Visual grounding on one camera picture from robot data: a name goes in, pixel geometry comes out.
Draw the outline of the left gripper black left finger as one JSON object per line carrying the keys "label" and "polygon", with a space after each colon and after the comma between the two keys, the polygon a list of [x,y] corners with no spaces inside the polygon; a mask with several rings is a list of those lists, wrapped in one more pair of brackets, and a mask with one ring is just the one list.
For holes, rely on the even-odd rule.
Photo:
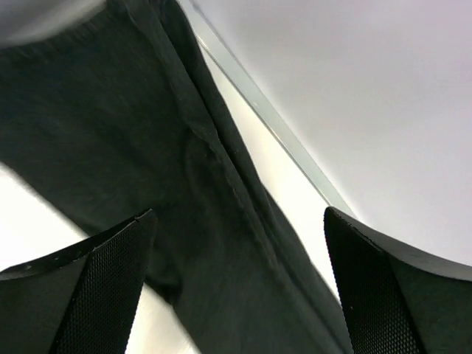
{"label": "left gripper black left finger", "polygon": [[125,352],[156,225],[149,209],[3,270],[1,352]]}

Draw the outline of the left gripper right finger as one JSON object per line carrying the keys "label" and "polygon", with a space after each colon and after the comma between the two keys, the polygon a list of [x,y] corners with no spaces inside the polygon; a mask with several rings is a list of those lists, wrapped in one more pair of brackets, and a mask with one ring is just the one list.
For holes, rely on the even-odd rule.
{"label": "left gripper right finger", "polygon": [[471,267],[334,207],[324,234],[355,353],[470,353]]}

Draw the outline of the black trousers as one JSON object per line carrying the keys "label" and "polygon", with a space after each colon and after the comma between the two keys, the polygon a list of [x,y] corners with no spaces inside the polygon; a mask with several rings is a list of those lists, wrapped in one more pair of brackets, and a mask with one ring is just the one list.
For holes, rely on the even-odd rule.
{"label": "black trousers", "polygon": [[1,50],[1,161],[89,235],[153,209],[146,280],[202,353],[350,353],[176,1]]}

